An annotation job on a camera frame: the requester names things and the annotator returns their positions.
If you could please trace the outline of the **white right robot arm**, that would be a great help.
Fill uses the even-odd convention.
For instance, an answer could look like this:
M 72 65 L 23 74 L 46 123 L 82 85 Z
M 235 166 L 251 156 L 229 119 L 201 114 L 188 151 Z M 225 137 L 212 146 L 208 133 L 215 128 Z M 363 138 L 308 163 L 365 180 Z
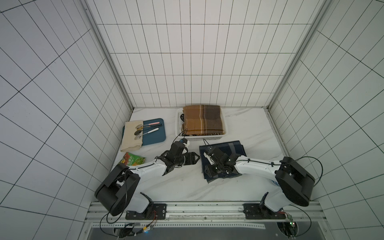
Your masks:
M 284 157 L 278 163 L 273 161 L 251 159 L 244 155 L 227 155 L 218 148 L 209 147 L 204 156 L 209 165 L 204 172 L 211 178 L 219 174 L 255 175 L 270 180 L 276 188 L 267 191 L 254 210 L 244 210 L 245 214 L 261 218 L 284 219 L 281 210 L 289 205 L 307 207 L 315 186 L 315 178 L 297 161 Z

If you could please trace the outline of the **brown plaid scarf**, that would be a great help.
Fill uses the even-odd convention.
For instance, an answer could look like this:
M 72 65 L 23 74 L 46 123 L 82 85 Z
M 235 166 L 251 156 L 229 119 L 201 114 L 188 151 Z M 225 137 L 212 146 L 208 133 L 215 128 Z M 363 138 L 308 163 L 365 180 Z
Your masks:
M 186 106 L 183 107 L 182 115 L 182 130 L 185 136 L 215 136 L 226 133 L 220 106 Z

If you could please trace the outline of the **navy striped scarf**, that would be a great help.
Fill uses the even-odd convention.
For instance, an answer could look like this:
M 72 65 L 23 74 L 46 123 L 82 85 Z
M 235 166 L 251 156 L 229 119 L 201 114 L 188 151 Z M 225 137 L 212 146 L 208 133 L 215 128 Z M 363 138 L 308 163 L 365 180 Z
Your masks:
M 232 154 L 239 154 L 246 156 L 246 152 L 244 149 L 244 146 L 240 143 L 240 141 L 232 141 L 232 142 L 225 142 L 220 144 L 214 144 L 212 145 L 213 148 L 220 149 L 223 153 L 227 154 L 228 156 Z M 202 169 L 204 178 L 208 183 L 211 183 L 215 181 L 216 179 L 231 179 L 239 177 L 241 174 L 238 173 L 230 173 L 230 174 L 223 174 L 220 173 L 216 177 L 210 177 L 208 173 L 206 173 L 206 168 L 210 166 L 210 162 L 207 159 L 207 157 L 204 156 L 204 153 L 208 150 L 208 146 L 199 146 L 201 161 L 202 161 Z

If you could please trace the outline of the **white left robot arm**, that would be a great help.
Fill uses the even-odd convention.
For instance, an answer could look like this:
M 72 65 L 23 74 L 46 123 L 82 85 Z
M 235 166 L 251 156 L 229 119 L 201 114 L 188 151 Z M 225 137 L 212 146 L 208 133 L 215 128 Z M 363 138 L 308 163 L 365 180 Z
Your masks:
M 200 156 L 189 152 L 188 145 L 188 140 L 173 142 L 170 150 L 147 164 L 117 164 L 97 188 L 95 198 L 113 217 L 129 212 L 137 219 L 151 218 L 156 211 L 155 204 L 146 194 L 137 191 L 138 185 L 165 176 L 175 168 L 197 164 Z

